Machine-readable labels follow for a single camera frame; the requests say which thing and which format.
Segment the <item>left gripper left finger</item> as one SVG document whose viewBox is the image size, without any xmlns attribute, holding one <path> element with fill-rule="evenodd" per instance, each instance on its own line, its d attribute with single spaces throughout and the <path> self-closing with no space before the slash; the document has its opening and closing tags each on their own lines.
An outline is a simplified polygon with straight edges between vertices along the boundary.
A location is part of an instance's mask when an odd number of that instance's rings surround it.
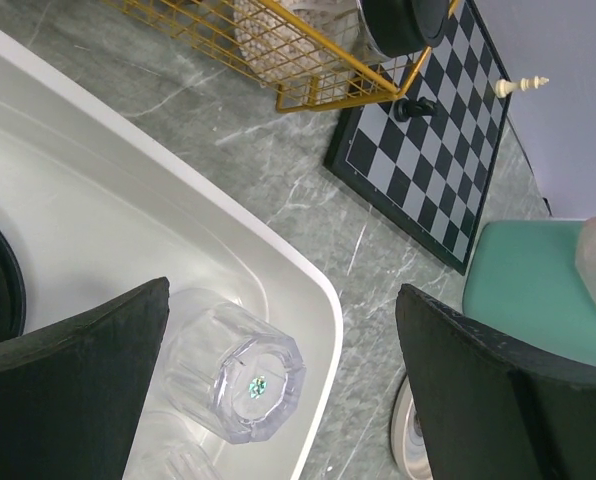
<svg viewBox="0 0 596 480">
<path fill-rule="evenodd" d="M 120 479 L 169 316 L 167 278 L 0 343 L 0 479 Z"/>
</svg>

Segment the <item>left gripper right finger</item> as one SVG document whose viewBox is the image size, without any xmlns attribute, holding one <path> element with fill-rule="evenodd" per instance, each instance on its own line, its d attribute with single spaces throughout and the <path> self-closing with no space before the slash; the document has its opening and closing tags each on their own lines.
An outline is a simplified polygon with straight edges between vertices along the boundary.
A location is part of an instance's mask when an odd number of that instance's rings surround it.
<svg viewBox="0 0 596 480">
<path fill-rule="evenodd" d="M 596 479 L 596 367 L 411 284 L 395 317 L 435 479 Z"/>
</svg>

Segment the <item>black lid spice jar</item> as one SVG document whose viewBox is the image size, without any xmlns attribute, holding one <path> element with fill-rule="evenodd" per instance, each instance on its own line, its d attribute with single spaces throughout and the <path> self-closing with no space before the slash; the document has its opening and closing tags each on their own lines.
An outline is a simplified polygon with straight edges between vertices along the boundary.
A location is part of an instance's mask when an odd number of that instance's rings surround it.
<svg viewBox="0 0 596 480">
<path fill-rule="evenodd" d="M 355 60 L 374 67 L 438 46 L 448 1 L 279 1 L 293 18 Z M 258 1 L 233 3 L 234 39 L 264 82 L 345 73 L 353 66 L 331 48 Z"/>
</svg>

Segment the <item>black chess piece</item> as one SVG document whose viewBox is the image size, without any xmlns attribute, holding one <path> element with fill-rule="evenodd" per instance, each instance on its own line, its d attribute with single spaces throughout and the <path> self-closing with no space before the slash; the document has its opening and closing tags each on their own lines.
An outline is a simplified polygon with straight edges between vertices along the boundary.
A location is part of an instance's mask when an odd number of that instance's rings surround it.
<svg viewBox="0 0 596 480">
<path fill-rule="evenodd" d="M 433 117 L 437 114 L 437 105 L 425 97 L 419 99 L 401 98 L 393 105 L 393 116 L 398 122 L 412 118 Z"/>
</svg>

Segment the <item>white chess piece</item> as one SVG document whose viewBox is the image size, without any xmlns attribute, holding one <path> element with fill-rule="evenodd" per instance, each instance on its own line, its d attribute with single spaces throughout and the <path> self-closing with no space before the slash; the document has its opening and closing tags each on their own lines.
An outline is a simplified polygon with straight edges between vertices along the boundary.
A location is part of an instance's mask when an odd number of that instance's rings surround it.
<svg viewBox="0 0 596 480">
<path fill-rule="evenodd" d="M 515 82 L 506 79 L 500 79 L 494 85 L 494 93 L 497 98 L 503 99 L 516 91 L 525 92 L 527 90 L 538 89 L 548 83 L 548 78 L 540 76 L 522 78 Z"/>
</svg>

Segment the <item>beige blue ceramic plate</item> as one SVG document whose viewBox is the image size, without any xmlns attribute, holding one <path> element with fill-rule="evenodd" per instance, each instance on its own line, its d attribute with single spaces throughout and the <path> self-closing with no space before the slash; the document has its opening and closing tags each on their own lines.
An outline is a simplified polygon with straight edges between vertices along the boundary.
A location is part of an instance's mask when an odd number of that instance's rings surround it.
<svg viewBox="0 0 596 480">
<path fill-rule="evenodd" d="M 405 375 L 394 403 L 390 445 L 399 471 L 409 479 L 433 478 L 408 375 Z"/>
</svg>

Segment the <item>black white chessboard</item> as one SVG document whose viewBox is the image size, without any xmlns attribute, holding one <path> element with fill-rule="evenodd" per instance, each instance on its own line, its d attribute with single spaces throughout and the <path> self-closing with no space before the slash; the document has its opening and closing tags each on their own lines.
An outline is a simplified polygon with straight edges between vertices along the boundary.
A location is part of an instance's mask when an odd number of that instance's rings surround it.
<svg viewBox="0 0 596 480">
<path fill-rule="evenodd" d="M 433 116 L 399 122 L 392 102 L 340 113 L 324 164 L 442 263 L 464 274 L 475 243 L 508 99 L 508 74 L 475 2 L 460 1 L 446 36 L 419 69 L 417 56 L 382 64 L 383 76 L 426 99 Z"/>
</svg>

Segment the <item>clear plastic cup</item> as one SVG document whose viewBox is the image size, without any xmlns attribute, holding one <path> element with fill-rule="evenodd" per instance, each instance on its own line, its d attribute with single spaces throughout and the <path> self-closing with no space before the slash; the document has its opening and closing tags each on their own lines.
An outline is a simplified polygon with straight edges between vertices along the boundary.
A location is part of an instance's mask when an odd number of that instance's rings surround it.
<svg viewBox="0 0 596 480">
<path fill-rule="evenodd" d="M 177 415 L 148 411 L 139 420 L 123 479 L 212 479 L 222 476 Z"/>
<path fill-rule="evenodd" d="M 269 440 L 296 411 L 295 340 L 214 291 L 172 295 L 153 379 L 179 413 L 230 444 Z"/>
</svg>

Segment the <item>white plastic tub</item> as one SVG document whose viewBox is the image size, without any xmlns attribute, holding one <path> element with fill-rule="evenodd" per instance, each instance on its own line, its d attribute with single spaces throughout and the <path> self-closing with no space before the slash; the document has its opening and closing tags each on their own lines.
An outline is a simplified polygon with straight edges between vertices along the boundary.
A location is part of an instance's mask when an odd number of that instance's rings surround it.
<svg viewBox="0 0 596 480">
<path fill-rule="evenodd" d="M 268 441 L 196 435 L 226 479 L 296 479 L 339 364 L 336 291 L 199 172 L 0 30 L 0 229 L 34 331 L 148 280 L 214 290 L 291 336 L 306 378 Z"/>
</svg>

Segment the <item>green trash bin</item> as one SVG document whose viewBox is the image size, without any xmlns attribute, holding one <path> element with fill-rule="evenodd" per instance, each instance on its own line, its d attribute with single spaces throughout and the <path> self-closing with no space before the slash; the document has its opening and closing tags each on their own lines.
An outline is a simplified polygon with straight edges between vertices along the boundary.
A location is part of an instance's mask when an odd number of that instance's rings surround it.
<svg viewBox="0 0 596 480">
<path fill-rule="evenodd" d="M 576 268 L 583 226 L 575 220 L 487 224 L 462 312 L 534 347 L 596 366 L 596 302 Z"/>
</svg>

